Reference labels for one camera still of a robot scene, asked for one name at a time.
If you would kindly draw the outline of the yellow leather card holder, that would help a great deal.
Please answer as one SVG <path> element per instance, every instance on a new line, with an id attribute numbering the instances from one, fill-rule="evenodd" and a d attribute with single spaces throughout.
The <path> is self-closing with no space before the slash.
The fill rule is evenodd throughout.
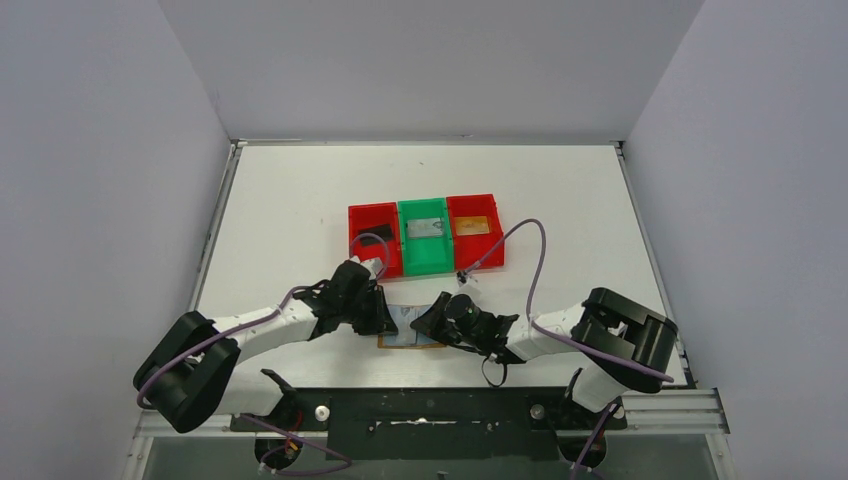
<path id="1" fill-rule="evenodd" d="M 415 331 L 411 323 L 421 317 L 429 306 L 389 305 L 388 312 L 395 326 L 396 333 L 385 333 L 378 336 L 377 345 L 380 349 L 430 349 L 444 348 L 444 345 Z"/>

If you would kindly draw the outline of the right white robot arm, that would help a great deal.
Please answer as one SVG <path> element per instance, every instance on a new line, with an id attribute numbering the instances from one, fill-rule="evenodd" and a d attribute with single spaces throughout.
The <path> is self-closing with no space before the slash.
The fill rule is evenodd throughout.
<path id="1" fill-rule="evenodd" d="M 594 288 L 583 302 L 541 315 L 496 315 L 466 293 L 442 293 L 410 327 L 500 365 L 581 353 L 589 364 L 569 386 L 568 397 L 593 413 L 628 391 L 655 394 L 673 380 L 667 368 L 677 325 L 607 288 Z"/>

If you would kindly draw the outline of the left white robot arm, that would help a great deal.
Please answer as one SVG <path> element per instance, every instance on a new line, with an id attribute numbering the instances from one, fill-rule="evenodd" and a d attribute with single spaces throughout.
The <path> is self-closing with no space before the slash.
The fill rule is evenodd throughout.
<path id="1" fill-rule="evenodd" d="M 137 404 L 179 433 L 216 414 L 271 414 L 284 397 L 281 378 L 240 363 L 343 324 L 360 336 L 396 332 L 379 283 L 384 269 L 378 258 L 353 256 L 331 278 L 295 286 L 276 305 L 213 319 L 198 311 L 181 315 L 133 377 Z"/>

